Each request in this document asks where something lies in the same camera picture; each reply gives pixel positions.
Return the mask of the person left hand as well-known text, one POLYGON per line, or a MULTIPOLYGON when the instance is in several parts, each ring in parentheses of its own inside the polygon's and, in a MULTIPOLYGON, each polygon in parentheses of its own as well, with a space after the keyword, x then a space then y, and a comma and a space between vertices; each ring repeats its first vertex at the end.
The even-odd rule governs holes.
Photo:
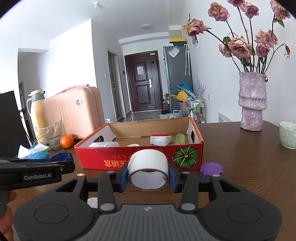
POLYGON ((14 231, 13 231, 13 212, 8 204, 14 201, 17 197, 17 193, 13 190, 10 191, 9 197, 5 199, 6 201, 6 212, 5 215, 1 218, 1 233, 5 236, 7 240, 14 240, 14 231))

